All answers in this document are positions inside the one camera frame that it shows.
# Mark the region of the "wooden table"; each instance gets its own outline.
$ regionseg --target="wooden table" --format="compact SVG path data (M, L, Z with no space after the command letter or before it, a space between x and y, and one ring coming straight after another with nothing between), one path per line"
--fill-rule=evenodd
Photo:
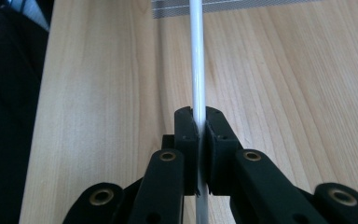
M189 17L148 0L57 0L21 223L61 223L99 182L141 177L191 105ZM207 105L298 187L358 190L358 0L204 14ZM232 223L228 198L210 223ZM185 223L195 205L186 199Z

